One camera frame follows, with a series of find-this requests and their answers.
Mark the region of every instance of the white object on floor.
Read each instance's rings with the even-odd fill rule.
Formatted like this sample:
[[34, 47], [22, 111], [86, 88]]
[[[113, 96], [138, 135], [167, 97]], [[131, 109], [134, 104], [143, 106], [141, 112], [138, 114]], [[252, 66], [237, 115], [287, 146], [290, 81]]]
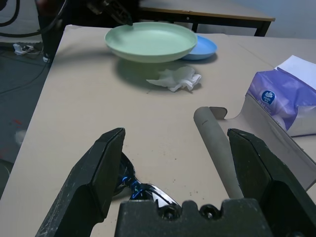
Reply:
[[195, 70], [191, 67], [181, 67], [175, 71], [166, 69], [160, 72], [158, 80], [146, 80], [151, 84], [168, 87], [169, 90], [175, 92], [179, 88], [188, 88], [192, 90], [201, 79], [201, 75], [195, 74]]
[[13, 45], [13, 47], [14, 47], [14, 53], [15, 53], [16, 55], [24, 55], [24, 54], [26, 54], [26, 53], [31, 52], [31, 51], [34, 50], [34, 47], [31, 46], [31, 45], [27, 45], [27, 46], [25, 46], [25, 47], [22, 47], [22, 46], [19, 45], [18, 43], [15, 43], [15, 44]]
[[25, 137], [25, 134], [26, 134], [26, 130], [20, 130], [20, 131], [15, 132], [15, 142], [19, 146], [22, 145], [24, 137]]

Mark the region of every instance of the floor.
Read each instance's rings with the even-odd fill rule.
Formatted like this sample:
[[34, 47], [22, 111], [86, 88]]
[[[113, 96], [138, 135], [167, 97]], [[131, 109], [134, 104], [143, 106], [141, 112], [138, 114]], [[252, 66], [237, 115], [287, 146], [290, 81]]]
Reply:
[[43, 54], [0, 49], [0, 159], [14, 163], [49, 72]]

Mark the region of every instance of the cable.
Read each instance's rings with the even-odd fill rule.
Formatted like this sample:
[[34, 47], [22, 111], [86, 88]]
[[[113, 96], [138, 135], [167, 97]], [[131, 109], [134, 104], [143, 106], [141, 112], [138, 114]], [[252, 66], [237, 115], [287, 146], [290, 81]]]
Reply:
[[25, 37], [31, 37], [31, 36], [38, 36], [41, 34], [45, 34], [46, 32], [48, 32], [49, 30], [51, 30], [54, 25], [56, 24], [56, 22], [58, 21], [58, 19], [60, 18], [60, 16], [63, 14], [66, 5], [68, 4], [69, 0], [65, 0], [63, 5], [61, 6], [58, 14], [55, 16], [54, 20], [52, 20], [52, 22], [46, 26], [44, 29], [42, 30], [37, 30], [36, 32], [33, 33], [28, 33], [28, 34], [7, 34], [7, 33], [0, 33], [0, 36], [2, 37], [10, 37], [10, 38], [25, 38]]
[[16, 0], [15, 11], [14, 11], [12, 18], [10, 20], [8, 20], [7, 22], [0, 23], [0, 27], [8, 26], [8, 25], [12, 24], [12, 22], [14, 22], [16, 20], [16, 18], [18, 17], [19, 11], [20, 11], [20, 0]]
[[47, 64], [48, 64], [48, 62], [45, 63], [45, 65], [44, 65], [44, 67], [42, 68], [41, 72], [40, 72], [34, 79], [30, 80], [29, 82], [27, 82], [27, 83], [25, 83], [25, 84], [23, 84], [23, 85], [20, 85], [20, 86], [11, 88], [11, 89], [9, 89], [9, 90], [2, 91], [2, 92], [0, 92], [0, 95], [3, 95], [3, 94], [5, 94], [5, 93], [11, 92], [11, 91], [14, 91], [14, 90], [17, 90], [17, 89], [21, 89], [21, 88], [23, 88], [23, 87], [25, 87], [25, 86], [31, 84], [31, 83], [34, 82], [37, 78], [40, 77], [40, 75], [44, 72], [44, 69], [46, 68]]

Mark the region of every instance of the cardboard tube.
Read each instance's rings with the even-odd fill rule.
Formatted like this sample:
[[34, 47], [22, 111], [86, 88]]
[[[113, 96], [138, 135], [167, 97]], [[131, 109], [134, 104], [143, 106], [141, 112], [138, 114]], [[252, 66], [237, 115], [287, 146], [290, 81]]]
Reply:
[[214, 114], [209, 107], [200, 107], [194, 113], [194, 121], [228, 196], [243, 198], [235, 172], [230, 143]]

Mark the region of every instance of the crumpled tissue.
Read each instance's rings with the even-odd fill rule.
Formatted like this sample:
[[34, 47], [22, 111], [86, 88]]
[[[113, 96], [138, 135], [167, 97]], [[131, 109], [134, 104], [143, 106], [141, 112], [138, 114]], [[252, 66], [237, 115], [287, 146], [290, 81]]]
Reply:
[[195, 73], [195, 70], [188, 66], [181, 67], [175, 71], [166, 69], [163, 72], [159, 72], [160, 77], [158, 80], [146, 81], [154, 85], [168, 87], [172, 92], [185, 87], [187, 87], [188, 90], [192, 90], [202, 77]]

